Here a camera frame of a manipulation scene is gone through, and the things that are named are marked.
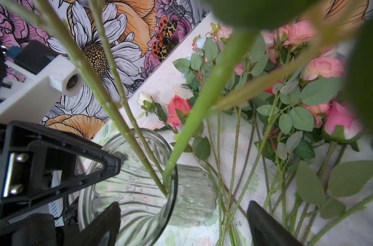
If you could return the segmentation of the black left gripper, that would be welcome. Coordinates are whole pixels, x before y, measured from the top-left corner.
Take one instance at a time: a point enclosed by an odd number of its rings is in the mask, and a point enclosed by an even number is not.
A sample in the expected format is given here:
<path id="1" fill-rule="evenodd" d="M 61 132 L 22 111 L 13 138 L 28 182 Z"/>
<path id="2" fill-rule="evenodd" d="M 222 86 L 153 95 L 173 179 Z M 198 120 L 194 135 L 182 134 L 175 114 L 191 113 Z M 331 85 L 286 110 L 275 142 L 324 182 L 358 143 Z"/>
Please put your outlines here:
<path id="1" fill-rule="evenodd" d="M 0 123 L 0 246 L 70 246 L 82 230 L 36 210 L 119 174 L 121 160 L 73 133 Z"/>

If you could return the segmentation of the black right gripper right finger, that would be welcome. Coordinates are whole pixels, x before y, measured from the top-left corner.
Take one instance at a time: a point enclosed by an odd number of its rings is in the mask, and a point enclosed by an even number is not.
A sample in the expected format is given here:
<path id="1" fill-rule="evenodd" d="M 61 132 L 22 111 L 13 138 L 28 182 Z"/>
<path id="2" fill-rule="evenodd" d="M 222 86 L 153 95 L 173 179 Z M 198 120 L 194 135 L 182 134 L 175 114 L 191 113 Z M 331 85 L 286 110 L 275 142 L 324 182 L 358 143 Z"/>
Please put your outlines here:
<path id="1" fill-rule="evenodd" d="M 249 203 L 247 218 L 254 246 L 303 246 L 253 200 Z"/>

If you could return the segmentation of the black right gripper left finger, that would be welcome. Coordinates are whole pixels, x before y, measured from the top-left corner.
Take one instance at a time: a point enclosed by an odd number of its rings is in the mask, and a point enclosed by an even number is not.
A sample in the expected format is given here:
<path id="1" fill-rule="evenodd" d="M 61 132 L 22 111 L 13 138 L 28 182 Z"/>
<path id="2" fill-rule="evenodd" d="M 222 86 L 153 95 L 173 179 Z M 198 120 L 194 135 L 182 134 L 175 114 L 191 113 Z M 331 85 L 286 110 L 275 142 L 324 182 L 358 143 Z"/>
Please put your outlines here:
<path id="1" fill-rule="evenodd" d="M 114 202 L 70 240 L 71 246 L 114 246 L 121 224 L 121 210 Z"/>

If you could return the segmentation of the pink rose stem bunch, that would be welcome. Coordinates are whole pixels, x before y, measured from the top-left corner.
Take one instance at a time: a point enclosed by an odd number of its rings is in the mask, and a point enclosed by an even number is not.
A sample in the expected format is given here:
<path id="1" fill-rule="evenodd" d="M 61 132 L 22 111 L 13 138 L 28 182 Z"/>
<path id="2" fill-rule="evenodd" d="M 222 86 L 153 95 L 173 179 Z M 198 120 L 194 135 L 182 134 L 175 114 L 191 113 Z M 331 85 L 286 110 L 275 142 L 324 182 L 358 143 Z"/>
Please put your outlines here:
<path id="1" fill-rule="evenodd" d="M 80 72 L 99 104 L 105 109 L 113 124 L 116 125 L 117 129 L 135 152 L 140 162 L 145 166 L 150 177 L 153 179 L 162 194 L 167 196 L 168 193 L 165 187 L 158 178 L 139 143 L 135 139 L 135 134 L 131 132 L 129 126 L 119 112 L 116 103 L 111 99 L 110 94 L 102 84 L 101 79 L 96 74 L 89 61 L 86 59 L 82 50 L 77 46 L 77 43 L 72 38 L 70 31 L 55 13 L 49 2 L 35 1 L 35 6 L 39 10 L 40 14 L 29 11 L 26 7 L 17 3 L 17 1 L 0 1 L 0 4 L 7 10 L 26 20 L 28 23 L 44 29 L 61 42 L 69 58 L 71 59 L 71 62 Z"/>

